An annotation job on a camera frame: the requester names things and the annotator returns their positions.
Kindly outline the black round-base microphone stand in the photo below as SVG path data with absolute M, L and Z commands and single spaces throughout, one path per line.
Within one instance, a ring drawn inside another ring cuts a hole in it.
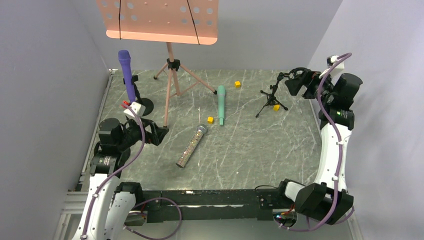
M 154 110 L 154 103 L 149 98 L 141 97 L 138 87 L 136 85 L 136 82 L 138 80 L 138 75 L 132 75 L 131 82 L 134 88 L 136 102 L 145 107 L 145 110 L 142 114 L 142 116 L 144 117 L 149 115 Z

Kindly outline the yellow cube under tripod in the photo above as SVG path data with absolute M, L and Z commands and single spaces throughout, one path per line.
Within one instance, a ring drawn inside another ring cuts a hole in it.
M 273 106 L 273 110 L 275 111 L 275 112 L 277 112 L 277 111 L 279 111 L 279 109 L 280 109 L 280 105 L 279 104 L 276 104 L 276 105 L 274 105 Z

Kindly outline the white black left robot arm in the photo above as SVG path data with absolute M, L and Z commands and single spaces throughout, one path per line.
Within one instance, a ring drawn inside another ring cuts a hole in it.
M 122 182 L 118 170 L 131 155 L 130 148 L 142 137 L 147 143 L 158 142 L 161 130 L 152 120 L 142 118 L 138 123 L 128 119 L 121 123 L 116 118 L 107 118 L 99 124 L 99 141 L 94 148 L 90 163 L 88 196 L 74 240 L 114 240 L 124 229 L 124 223 L 132 208 L 143 200 L 139 183 Z

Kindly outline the black tripod shock-mount stand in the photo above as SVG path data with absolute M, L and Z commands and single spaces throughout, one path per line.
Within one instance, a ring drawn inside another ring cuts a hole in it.
M 269 89 L 271 90 L 271 93 L 267 93 L 267 92 L 265 92 L 265 91 L 263 91 L 263 90 L 260 90 L 260 93 L 261 94 L 263 94 L 263 95 L 266 95 L 266 99 L 267 99 L 267 102 L 262 106 L 262 108 L 261 108 L 261 110 L 255 115 L 255 118 L 258 118 L 259 117 L 259 115 L 260 115 L 260 113 L 262 112 L 262 110 L 265 108 L 265 107 L 268 107 L 268 106 L 280 106 L 280 107 L 282 107 L 285 111 L 288 111 L 289 110 L 289 108 L 288 107 L 286 107 L 285 105 L 283 105 L 279 100 L 277 100 L 277 98 L 276 98 L 276 96 L 275 96 L 275 94 L 276 94 L 276 92 L 277 92 L 277 90 L 278 90 L 278 88 L 279 88 L 279 83 L 284 79 L 284 78 L 288 78 L 289 80 L 291 80 L 293 77 L 294 77 L 294 75 L 295 75 L 295 73 L 294 73 L 294 70 L 292 69 L 291 71 L 289 71 L 289 72 L 280 72 L 279 74 L 278 74 L 278 76 L 277 76 L 277 79 L 276 79 L 276 83 L 275 84 L 273 84 L 273 85 L 270 85 L 270 87 L 269 87 Z

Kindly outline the aluminium table edge rail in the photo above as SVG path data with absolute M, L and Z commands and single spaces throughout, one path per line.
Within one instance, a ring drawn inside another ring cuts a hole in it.
M 82 165 L 80 177 L 79 177 L 78 182 L 77 182 L 77 184 L 74 188 L 75 192 L 81 191 L 84 181 L 88 178 L 86 176 L 86 172 L 87 172 L 87 169 L 88 169 L 89 163 L 90 163 L 90 155 L 91 155 L 93 146 L 95 145 L 95 138 L 96 138 L 96 134 L 97 134 L 98 125 L 100 123 L 100 119 L 101 119 L 103 109 L 104 109 L 104 106 L 105 106 L 105 103 L 106 103 L 107 95 L 109 93 L 109 89 L 110 89 L 110 86 L 111 86 L 111 83 L 112 83 L 112 80 L 113 80 L 113 76 L 115 75 L 116 71 L 117 70 L 114 69 L 114 68 L 109 69 L 109 76 L 108 76 L 108 80 L 107 80 L 107 83 L 106 83 L 106 87 L 103 91 L 103 96 L 102 96 L 102 99 L 101 99 L 101 102 L 100 102 L 99 109 L 97 111 L 97 116 L 96 116 L 96 120 L 95 120 L 95 124 L 94 124 L 93 133 L 92 133 L 89 145 L 88 145 L 88 149 L 87 149 L 87 153 L 85 155 L 84 163 Z

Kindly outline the pink music stand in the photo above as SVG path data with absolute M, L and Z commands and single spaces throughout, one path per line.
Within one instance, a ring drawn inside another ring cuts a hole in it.
M 214 94 L 217 90 L 175 58 L 172 44 L 210 46 L 218 40 L 217 0 L 98 0 L 106 35 L 112 39 L 164 42 L 168 59 L 161 68 L 167 73 L 163 125 L 168 125 L 172 97 L 185 93 L 180 90 L 177 71 L 183 69 Z

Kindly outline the purple microphone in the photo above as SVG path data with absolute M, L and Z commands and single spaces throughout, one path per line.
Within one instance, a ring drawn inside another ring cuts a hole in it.
M 124 84 L 129 102 L 136 101 L 136 93 L 132 82 L 131 56 L 128 50 L 118 51 L 118 60 L 122 68 Z

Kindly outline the yellow cube near teal microphone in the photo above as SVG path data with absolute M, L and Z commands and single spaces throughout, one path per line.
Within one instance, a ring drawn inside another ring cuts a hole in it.
M 213 117 L 211 117 L 211 116 L 209 116 L 209 117 L 207 118 L 207 122 L 208 122 L 209 124 L 213 124 L 213 123 L 214 123 L 214 118 L 213 118 Z

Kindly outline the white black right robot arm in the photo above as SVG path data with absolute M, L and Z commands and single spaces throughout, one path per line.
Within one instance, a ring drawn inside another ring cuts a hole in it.
M 317 227 L 344 222 L 355 210 L 354 197 L 347 191 L 345 166 L 355 121 L 351 105 L 363 82 L 354 74 L 343 73 L 336 83 L 332 83 L 329 69 L 319 72 L 304 67 L 281 72 L 277 80 L 284 81 L 292 96 L 305 87 L 303 98 L 316 99 L 320 106 L 322 144 L 314 182 L 303 185 L 285 179 L 277 187 L 261 185 L 247 190 L 196 190 L 192 194 L 181 193 L 180 197 L 189 205 L 257 202 L 261 210 L 286 207 L 288 211 L 276 213 L 273 217 L 282 228 L 287 228 L 287 222 L 294 223 L 294 218 L 290 217 L 292 212 L 317 221 Z

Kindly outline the teal green microphone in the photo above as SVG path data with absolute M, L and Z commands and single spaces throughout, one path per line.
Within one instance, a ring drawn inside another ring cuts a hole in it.
M 225 121 L 225 99 L 226 99 L 226 88 L 224 85 L 219 85 L 217 89 L 218 96 L 218 119 L 219 125 L 223 126 Z

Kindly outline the black clip stand at left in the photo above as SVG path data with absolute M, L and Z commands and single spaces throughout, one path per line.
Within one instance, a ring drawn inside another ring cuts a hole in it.
M 127 160 L 129 159 L 130 156 L 131 156 L 131 149 L 130 148 L 121 152 L 120 157 L 118 159 L 118 165 L 120 167 L 123 166 L 127 162 Z

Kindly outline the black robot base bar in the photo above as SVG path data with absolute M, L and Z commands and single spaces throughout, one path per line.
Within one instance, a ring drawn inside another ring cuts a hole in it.
M 147 223 L 189 220 L 256 219 L 271 221 L 294 205 L 275 187 L 214 190 L 143 190 L 132 212 L 146 213 Z

